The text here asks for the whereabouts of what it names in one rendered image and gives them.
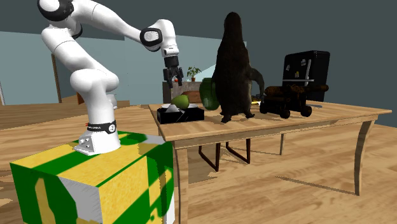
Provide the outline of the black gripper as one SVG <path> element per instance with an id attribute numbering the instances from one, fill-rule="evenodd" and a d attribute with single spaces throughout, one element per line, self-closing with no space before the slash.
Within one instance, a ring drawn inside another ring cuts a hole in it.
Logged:
<path id="1" fill-rule="evenodd" d="M 183 70 L 179 67 L 179 59 L 178 56 L 165 57 L 165 69 L 164 72 L 164 80 L 168 84 L 169 88 L 173 88 L 172 77 L 176 77 L 178 79 L 178 85 L 182 86 L 183 81 Z"/>

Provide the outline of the grey brown cabinet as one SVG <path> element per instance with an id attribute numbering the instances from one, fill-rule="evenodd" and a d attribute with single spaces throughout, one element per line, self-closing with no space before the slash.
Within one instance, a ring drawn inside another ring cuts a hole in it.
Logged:
<path id="1" fill-rule="evenodd" d="M 201 85 L 201 81 L 183 81 L 182 85 L 179 86 L 178 82 L 172 83 L 172 88 L 169 88 L 167 82 L 162 82 L 162 92 L 163 92 L 163 103 L 170 103 L 173 98 L 176 96 L 182 95 L 185 92 L 188 92 L 188 96 L 193 99 L 189 99 L 191 103 L 201 103 L 199 87 Z"/>

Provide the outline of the green potted plant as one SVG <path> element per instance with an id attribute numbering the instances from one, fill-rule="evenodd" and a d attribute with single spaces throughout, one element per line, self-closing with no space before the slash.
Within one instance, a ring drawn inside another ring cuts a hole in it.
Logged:
<path id="1" fill-rule="evenodd" d="M 195 76 L 201 72 L 202 71 L 199 68 L 192 66 L 188 68 L 186 75 L 190 79 L 190 81 L 195 81 Z"/>

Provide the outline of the green pear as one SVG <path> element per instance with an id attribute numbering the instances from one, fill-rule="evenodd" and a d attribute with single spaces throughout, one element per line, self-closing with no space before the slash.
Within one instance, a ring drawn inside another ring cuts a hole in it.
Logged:
<path id="1" fill-rule="evenodd" d="M 186 109 L 190 105 L 187 95 L 179 95 L 171 100 L 171 104 L 175 105 L 178 109 Z"/>

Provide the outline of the dark green vase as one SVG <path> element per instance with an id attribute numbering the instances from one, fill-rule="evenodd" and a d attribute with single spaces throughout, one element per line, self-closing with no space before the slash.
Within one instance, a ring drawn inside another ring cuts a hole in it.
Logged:
<path id="1" fill-rule="evenodd" d="M 204 78 L 199 86 L 200 99 L 207 110 L 216 110 L 219 108 L 219 102 L 216 98 L 215 83 L 212 78 Z"/>

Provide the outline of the black tissue box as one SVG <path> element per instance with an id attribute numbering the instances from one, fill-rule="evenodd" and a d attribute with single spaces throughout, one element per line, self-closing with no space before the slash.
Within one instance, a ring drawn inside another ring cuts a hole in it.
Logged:
<path id="1" fill-rule="evenodd" d="M 204 110 L 197 106 L 180 109 L 174 104 L 164 104 L 157 109 L 160 124 L 194 122 L 204 120 Z"/>

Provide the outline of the dark brown penguin figure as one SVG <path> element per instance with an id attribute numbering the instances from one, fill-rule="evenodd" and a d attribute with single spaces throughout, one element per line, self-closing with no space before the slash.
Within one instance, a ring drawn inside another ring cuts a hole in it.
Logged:
<path id="1" fill-rule="evenodd" d="M 245 114 L 246 118 L 254 117 L 251 112 L 252 82 L 259 85 L 260 96 L 264 95 L 265 82 L 262 74 L 250 64 L 249 52 L 242 37 L 241 19 L 236 12 L 230 12 L 225 18 L 211 81 L 215 84 L 223 123 L 240 113 Z"/>

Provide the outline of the dark red chair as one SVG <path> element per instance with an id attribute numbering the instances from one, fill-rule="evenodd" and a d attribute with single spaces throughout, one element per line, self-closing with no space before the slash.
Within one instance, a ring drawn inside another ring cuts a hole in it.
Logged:
<path id="1" fill-rule="evenodd" d="M 219 171 L 219 160 L 220 160 L 220 148 L 221 144 L 216 143 L 215 149 L 215 163 L 212 163 L 211 160 L 203 153 L 202 146 L 198 147 L 198 154 L 202 157 L 204 161 L 206 161 L 216 172 Z M 251 140 L 246 139 L 246 156 L 242 156 L 240 153 L 235 151 L 233 148 L 229 146 L 229 142 L 225 143 L 225 148 L 233 155 L 241 159 L 247 164 L 251 163 Z"/>

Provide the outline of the green yellow patterned robot stand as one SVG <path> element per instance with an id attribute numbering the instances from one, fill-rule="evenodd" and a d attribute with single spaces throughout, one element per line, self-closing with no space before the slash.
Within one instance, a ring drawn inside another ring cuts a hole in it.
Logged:
<path id="1" fill-rule="evenodd" d="M 160 136 L 120 132 L 98 155 L 76 141 L 11 162 L 26 224 L 173 224 L 173 148 Z"/>

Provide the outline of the light wooden table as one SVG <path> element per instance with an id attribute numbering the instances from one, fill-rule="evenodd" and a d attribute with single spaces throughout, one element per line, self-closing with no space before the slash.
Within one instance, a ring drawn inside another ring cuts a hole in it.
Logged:
<path id="1" fill-rule="evenodd" d="M 310 117 L 301 117 L 298 113 L 288 119 L 276 118 L 270 114 L 258 114 L 254 118 L 245 119 L 238 116 L 226 124 L 220 123 L 219 110 L 206 111 L 205 118 L 197 122 L 158 123 L 158 133 L 165 141 L 172 143 L 178 174 L 178 224 L 188 224 L 188 155 L 191 147 L 215 144 L 216 151 L 221 143 L 253 138 L 281 135 L 285 142 L 286 135 L 339 125 L 358 123 L 361 125 L 354 155 L 354 193 L 361 194 L 363 154 L 366 140 L 379 115 L 389 114 L 388 109 L 368 108 L 321 102 L 321 108 L 315 109 Z"/>

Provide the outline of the dark toy cannon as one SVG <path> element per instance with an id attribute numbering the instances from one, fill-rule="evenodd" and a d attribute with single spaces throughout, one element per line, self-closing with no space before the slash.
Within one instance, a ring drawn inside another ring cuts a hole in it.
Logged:
<path id="1" fill-rule="evenodd" d="M 311 92 L 326 92 L 328 85 L 314 86 L 269 86 L 265 89 L 263 99 L 260 103 L 260 113 L 277 114 L 287 119 L 290 111 L 300 112 L 304 117 L 312 114 L 312 108 L 306 105 L 307 94 Z"/>

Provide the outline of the black refrigerator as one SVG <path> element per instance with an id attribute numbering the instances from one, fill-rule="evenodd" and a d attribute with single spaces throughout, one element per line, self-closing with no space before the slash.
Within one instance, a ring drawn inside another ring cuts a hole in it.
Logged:
<path id="1" fill-rule="evenodd" d="M 284 58 L 282 86 L 303 87 L 325 85 L 328 75 L 330 53 L 311 50 L 292 53 Z"/>

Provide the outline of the brown wooden door frame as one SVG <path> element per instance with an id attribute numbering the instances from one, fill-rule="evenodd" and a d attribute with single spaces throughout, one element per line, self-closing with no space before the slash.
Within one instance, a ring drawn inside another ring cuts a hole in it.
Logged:
<path id="1" fill-rule="evenodd" d="M 61 96 L 61 91 L 60 91 L 60 84 L 59 84 L 59 76 L 57 72 L 57 64 L 56 64 L 56 58 L 53 53 L 51 53 L 51 58 L 52 58 L 52 66 L 53 66 L 53 74 L 55 78 L 55 85 L 57 89 L 57 97 L 59 103 L 62 103 L 62 96 Z"/>

